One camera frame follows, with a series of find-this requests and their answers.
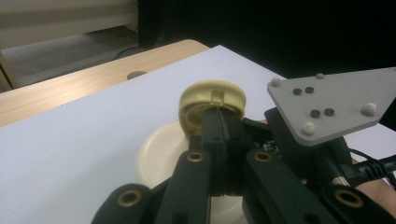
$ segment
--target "gray metal plate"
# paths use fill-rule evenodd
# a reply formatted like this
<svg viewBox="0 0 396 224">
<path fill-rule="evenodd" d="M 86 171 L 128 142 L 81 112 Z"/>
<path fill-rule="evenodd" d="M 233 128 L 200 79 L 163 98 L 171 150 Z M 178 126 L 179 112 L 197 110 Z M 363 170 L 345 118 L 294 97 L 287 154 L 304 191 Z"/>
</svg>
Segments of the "gray metal plate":
<svg viewBox="0 0 396 224">
<path fill-rule="evenodd" d="M 277 87 L 270 82 L 267 87 L 296 141 L 314 146 L 376 125 L 396 97 L 396 70 L 392 67 L 326 75 L 323 79 L 295 78 L 280 80 Z M 313 87 L 314 91 L 307 93 L 306 87 Z M 302 93 L 295 95 L 294 89 L 301 89 Z M 368 103 L 377 107 L 372 116 L 361 113 Z M 326 108 L 332 108 L 334 115 L 326 116 Z M 310 115 L 314 109 L 320 111 L 318 118 Z M 307 122 L 315 125 L 312 135 L 302 132 Z"/>
</svg>

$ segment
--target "yellow plastic object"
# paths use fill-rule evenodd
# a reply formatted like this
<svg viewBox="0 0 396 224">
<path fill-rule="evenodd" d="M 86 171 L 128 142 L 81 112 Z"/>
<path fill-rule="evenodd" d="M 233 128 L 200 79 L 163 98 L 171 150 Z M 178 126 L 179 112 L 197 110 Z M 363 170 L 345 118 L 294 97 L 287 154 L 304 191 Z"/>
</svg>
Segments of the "yellow plastic object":
<svg viewBox="0 0 396 224">
<path fill-rule="evenodd" d="M 201 134 L 201 116 L 208 108 L 227 108 L 239 114 L 245 114 L 247 97 L 236 85 L 226 81 L 207 80 L 189 86 L 181 94 L 178 119 L 183 132 Z"/>
</svg>

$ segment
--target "floor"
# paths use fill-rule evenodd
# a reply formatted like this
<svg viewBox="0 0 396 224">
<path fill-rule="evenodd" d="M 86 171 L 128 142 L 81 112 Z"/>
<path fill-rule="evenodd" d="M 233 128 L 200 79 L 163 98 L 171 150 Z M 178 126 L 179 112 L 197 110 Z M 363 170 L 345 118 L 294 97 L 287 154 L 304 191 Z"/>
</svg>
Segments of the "floor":
<svg viewBox="0 0 396 224">
<path fill-rule="evenodd" d="M 116 27 L 42 43 L 3 49 L 17 83 L 23 87 L 141 51 L 137 34 Z"/>
</svg>

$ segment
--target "bolt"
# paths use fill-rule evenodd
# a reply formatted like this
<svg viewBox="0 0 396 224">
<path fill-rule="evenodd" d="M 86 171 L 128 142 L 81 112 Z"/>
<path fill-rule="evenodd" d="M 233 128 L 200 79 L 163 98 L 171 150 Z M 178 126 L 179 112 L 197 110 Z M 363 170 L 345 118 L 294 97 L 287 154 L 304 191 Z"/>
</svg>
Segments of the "bolt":
<svg viewBox="0 0 396 224">
<path fill-rule="evenodd" d="M 294 95 L 301 95 L 301 92 L 303 92 L 301 89 L 294 89 L 293 94 Z"/>
<path fill-rule="evenodd" d="M 307 88 L 305 88 L 305 92 L 306 93 L 312 93 L 312 92 L 314 92 L 314 88 L 313 87 L 307 87 Z"/>
<path fill-rule="evenodd" d="M 315 124 L 312 122 L 307 122 L 303 125 L 301 132 L 305 135 L 312 135 L 315 132 Z"/>
<path fill-rule="evenodd" d="M 271 86 L 273 86 L 273 87 L 278 87 L 278 86 L 280 86 L 280 78 L 279 78 L 279 77 L 274 77 L 274 78 L 271 80 Z"/>
<path fill-rule="evenodd" d="M 311 110 L 311 118 L 317 119 L 319 117 L 320 117 L 320 111 L 318 111 L 316 109 Z"/>
<path fill-rule="evenodd" d="M 376 113 L 376 105 L 369 103 L 361 108 L 361 113 L 367 117 L 372 117 Z"/>
<path fill-rule="evenodd" d="M 323 78 L 324 78 L 324 75 L 321 74 L 321 73 L 318 73 L 318 74 L 316 75 L 316 78 L 317 78 L 317 79 L 323 79 Z"/>
<path fill-rule="evenodd" d="M 324 110 L 324 115 L 331 117 L 331 116 L 334 115 L 334 110 L 331 109 L 331 108 L 326 108 L 326 109 Z"/>
</svg>

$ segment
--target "white board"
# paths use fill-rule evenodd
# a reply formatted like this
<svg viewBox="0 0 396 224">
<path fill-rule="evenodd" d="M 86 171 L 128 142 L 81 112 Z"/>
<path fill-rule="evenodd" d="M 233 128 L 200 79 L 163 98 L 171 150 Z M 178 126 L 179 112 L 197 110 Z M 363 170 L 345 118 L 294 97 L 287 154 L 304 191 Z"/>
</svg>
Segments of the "white board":
<svg viewBox="0 0 396 224">
<path fill-rule="evenodd" d="M 191 84 L 221 79 L 247 96 L 246 117 L 275 106 L 273 72 L 216 47 L 0 129 L 0 223 L 90 223 L 115 188 L 134 182 L 137 150 L 177 120 Z M 395 153 L 396 133 L 376 125 L 346 140 L 376 158 Z"/>
</svg>

